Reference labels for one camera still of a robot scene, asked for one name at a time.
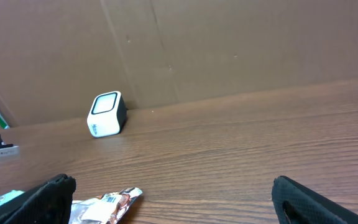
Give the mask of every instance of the white device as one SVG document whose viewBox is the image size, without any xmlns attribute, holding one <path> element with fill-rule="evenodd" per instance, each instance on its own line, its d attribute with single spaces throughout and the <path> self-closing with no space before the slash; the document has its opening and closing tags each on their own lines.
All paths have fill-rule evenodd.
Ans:
<svg viewBox="0 0 358 224">
<path fill-rule="evenodd" d="M 11 146 L 0 149 L 0 162 L 20 157 L 20 147 Z"/>
<path fill-rule="evenodd" d="M 127 108 L 119 91 L 103 93 L 97 96 L 89 112 L 89 131 L 95 138 L 121 132 L 127 119 Z"/>
</svg>

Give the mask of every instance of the small white speaker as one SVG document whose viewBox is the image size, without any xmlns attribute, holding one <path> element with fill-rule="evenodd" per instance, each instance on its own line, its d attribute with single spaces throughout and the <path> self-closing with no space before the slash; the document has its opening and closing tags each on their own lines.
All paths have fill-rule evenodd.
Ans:
<svg viewBox="0 0 358 224">
<path fill-rule="evenodd" d="M 89 112 L 89 131 L 95 138 L 121 132 L 127 120 L 127 108 L 119 91 L 103 93 L 97 96 Z"/>
</svg>

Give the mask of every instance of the black fabric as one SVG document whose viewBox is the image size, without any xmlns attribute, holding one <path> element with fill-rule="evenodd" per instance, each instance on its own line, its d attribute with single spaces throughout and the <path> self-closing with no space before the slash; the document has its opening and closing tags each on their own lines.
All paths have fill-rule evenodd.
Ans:
<svg viewBox="0 0 358 224">
<path fill-rule="evenodd" d="M 60 174 L 1 205 L 0 224 L 66 224 L 75 189 L 75 179 Z"/>
<path fill-rule="evenodd" d="M 285 176 L 274 180 L 272 199 L 281 224 L 358 223 L 357 214 Z"/>
</svg>

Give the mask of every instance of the black device trim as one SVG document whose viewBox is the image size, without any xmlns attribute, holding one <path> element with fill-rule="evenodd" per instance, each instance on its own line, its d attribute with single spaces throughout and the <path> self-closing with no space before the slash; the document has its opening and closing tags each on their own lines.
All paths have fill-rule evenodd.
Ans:
<svg viewBox="0 0 358 224">
<path fill-rule="evenodd" d="M 94 108 L 96 106 L 96 104 L 98 103 L 98 100 L 100 97 L 102 96 L 108 96 L 108 95 L 115 95 L 116 97 L 114 97 L 114 103 L 112 104 L 112 107 L 110 110 L 108 111 L 102 111 L 102 112 L 99 112 L 99 113 L 94 113 Z M 92 114 L 100 114 L 100 113 L 105 113 L 105 112 L 109 112 L 109 111 L 112 111 L 112 109 L 114 109 L 114 105 L 116 104 L 116 100 L 117 100 L 117 93 L 107 93 L 107 94 L 103 94 L 103 95 L 100 95 L 96 98 L 96 100 L 94 101 L 94 104 L 93 104 L 93 108 L 92 108 Z"/>
</svg>

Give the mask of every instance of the white label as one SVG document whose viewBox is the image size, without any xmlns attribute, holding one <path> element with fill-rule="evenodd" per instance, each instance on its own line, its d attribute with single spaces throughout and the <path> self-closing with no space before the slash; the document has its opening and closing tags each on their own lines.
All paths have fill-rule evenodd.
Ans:
<svg viewBox="0 0 358 224">
<path fill-rule="evenodd" d="M 98 201 L 92 204 L 81 217 L 82 220 L 94 220 L 106 223 L 110 215 L 117 209 L 119 198 L 113 202 Z"/>
<path fill-rule="evenodd" d="M 88 199 L 88 200 L 85 200 L 85 201 L 73 200 L 73 204 L 81 203 L 82 205 L 90 205 L 90 204 L 98 202 L 98 201 L 100 201 L 100 199 L 97 199 L 97 198 L 91 198 L 91 199 Z"/>
</svg>

